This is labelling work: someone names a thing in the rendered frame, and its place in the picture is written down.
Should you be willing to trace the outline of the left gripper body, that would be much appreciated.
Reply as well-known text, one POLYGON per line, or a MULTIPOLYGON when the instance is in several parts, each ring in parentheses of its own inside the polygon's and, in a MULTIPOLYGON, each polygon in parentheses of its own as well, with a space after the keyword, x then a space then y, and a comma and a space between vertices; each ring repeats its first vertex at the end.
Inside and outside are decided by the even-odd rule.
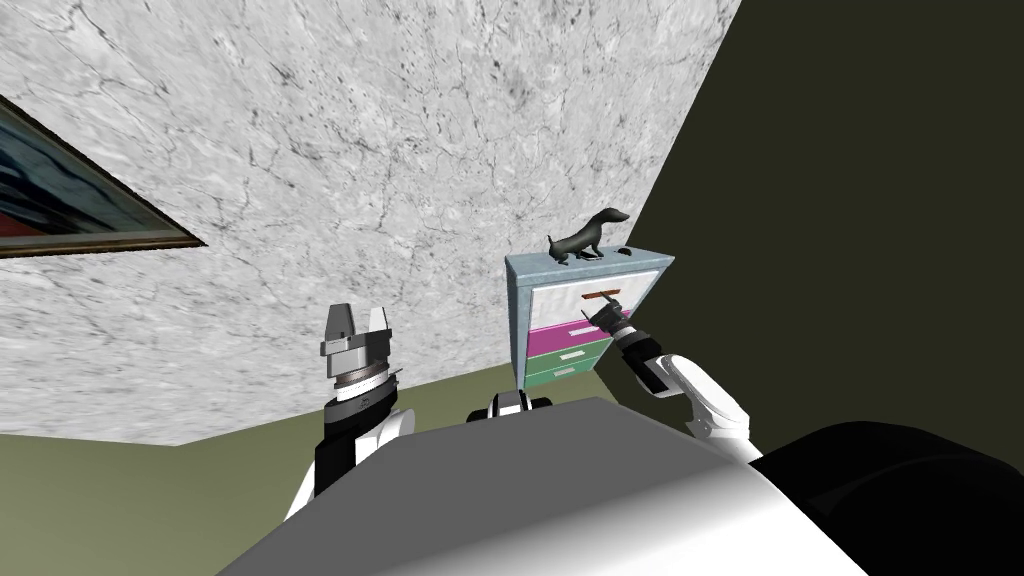
POLYGON ((333 378, 386 363, 391 354, 391 338, 392 331, 384 329, 322 342, 319 355, 326 358, 326 376, 333 378))

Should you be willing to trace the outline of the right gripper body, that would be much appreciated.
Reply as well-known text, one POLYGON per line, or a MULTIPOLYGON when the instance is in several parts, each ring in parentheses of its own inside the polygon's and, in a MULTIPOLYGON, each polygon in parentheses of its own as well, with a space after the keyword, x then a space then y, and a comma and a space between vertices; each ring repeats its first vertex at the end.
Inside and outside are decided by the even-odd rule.
POLYGON ((628 316, 615 306, 604 306, 597 312, 597 327, 612 338, 623 338, 634 332, 628 316))

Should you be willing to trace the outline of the white drawer front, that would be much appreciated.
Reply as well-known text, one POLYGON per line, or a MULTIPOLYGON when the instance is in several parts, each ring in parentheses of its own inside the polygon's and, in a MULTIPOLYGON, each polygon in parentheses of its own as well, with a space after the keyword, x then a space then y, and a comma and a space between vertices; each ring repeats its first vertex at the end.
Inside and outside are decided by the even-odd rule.
POLYGON ((605 305, 604 298, 583 299, 581 295, 584 293, 620 289, 615 299, 621 302, 622 308, 635 310, 658 275, 656 270, 648 270, 534 288, 530 329, 571 321, 578 311, 593 314, 605 305))

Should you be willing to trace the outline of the pink drawer front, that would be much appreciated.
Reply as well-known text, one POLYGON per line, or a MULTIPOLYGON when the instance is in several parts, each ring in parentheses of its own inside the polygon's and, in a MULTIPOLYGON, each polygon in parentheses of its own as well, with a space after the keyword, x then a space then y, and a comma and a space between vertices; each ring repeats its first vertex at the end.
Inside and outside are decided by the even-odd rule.
POLYGON ((559 322, 531 329, 528 332, 526 339, 526 358, 610 337, 610 335, 602 332, 600 329, 599 331, 578 336, 570 336, 568 334, 569 330, 586 325, 590 324, 585 320, 582 312, 578 311, 577 317, 574 317, 571 321, 559 322))

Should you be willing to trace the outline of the green drawer front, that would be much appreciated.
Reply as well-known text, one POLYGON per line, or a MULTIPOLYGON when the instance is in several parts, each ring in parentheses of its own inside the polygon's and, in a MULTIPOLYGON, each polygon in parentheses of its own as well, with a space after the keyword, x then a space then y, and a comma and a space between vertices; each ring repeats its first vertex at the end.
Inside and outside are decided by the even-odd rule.
POLYGON ((575 367, 575 372, 573 372, 571 374, 567 374, 567 375, 561 376, 561 377, 558 377, 558 378, 553 378, 551 376, 551 372, 554 371, 554 370, 540 372, 540 373, 536 373, 536 374, 532 374, 532 375, 529 375, 529 376, 525 375, 525 377, 524 377, 524 387, 525 388, 536 387, 536 386, 540 386, 542 384, 546 384, 546 383, 549 383, 549 382, 552 382, 552 381, 555 381, 555 380, 558 380, 558 379, 561 379, 561 378, 564 378, 564 377, 567 377, 567 376, 571 376, 571 375, 574 375, 574 374, 580 374, 580 373, 583 373, 583 372, 586 372, 586 371, 590 371, 590 370, 593 369, 593 367, 596 364, 597 360, 596 361, 578 362, 578 363, 569 364, 567 366, 574 366, 575 367))
POLYGON ((540 372, 559 369, 578 362, 596 361, 601 357, 611 341, 611 338, 605 338, 569 348, 556 349, 550 353, 528 357, 525 365, 526 375, 529 376, 540 372), (586 348, 587 355, 578 358, 570 358, 568 360, 559 359, 560 354, 572 352, 579 348, 586 348))

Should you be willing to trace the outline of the black animal figurine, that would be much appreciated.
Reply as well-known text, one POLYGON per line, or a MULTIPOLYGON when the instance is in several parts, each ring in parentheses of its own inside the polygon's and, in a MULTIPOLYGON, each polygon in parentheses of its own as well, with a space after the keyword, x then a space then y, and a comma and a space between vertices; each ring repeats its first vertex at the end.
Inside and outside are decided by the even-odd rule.
POLYGON ((560 265, 568 264, 569 255, 574 255, 578 259, 583 259, 585 254, 587 254, 587 248, 592 250, 592 257, 603 258, 604 254, 599 249, 603 235, 603 224, 620 223, 629 218, 629 214, 618 209, 612 207, 602 209, 593 215, 581 230, 569 237, 554 241, 550 236, 547 236, 549 243, 548 255, 560 265))

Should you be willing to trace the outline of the blue-grey chest of drawers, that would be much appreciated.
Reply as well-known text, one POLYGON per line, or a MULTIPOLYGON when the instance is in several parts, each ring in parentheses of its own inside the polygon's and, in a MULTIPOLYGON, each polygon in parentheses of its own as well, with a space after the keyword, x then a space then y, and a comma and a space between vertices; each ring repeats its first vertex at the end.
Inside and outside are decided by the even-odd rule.
POLYGON ((557 264, 546 253, 509 255, 505 258, 508 288, 508 319, 510 351, 516 385, 524 388, 526 375, 526 339, 530 329, 531 294, 537 287, 551 286, 581 280, 656 270, 659 275, 635 310, 624 310, 632 315, 648 295, 674 258, 667 254, 611 246, 603 249, 603 258, 568 258, 567 265, 557 264))

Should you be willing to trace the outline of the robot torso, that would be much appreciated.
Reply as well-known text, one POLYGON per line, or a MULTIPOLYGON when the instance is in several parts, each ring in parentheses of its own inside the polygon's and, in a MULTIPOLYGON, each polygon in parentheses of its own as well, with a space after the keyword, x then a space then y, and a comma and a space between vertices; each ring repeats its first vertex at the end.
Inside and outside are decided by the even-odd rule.
POLYGON ((761 474, 594 397, 386 443, 217 576, 866 576, 761 474))

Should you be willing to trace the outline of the framed wall picture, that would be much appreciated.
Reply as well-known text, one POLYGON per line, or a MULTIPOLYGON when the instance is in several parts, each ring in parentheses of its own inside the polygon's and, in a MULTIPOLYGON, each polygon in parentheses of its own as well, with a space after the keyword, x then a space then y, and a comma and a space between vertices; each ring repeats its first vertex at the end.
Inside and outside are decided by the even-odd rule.
POLYGON ((0 95, 0 259, 203 244, 0 95))

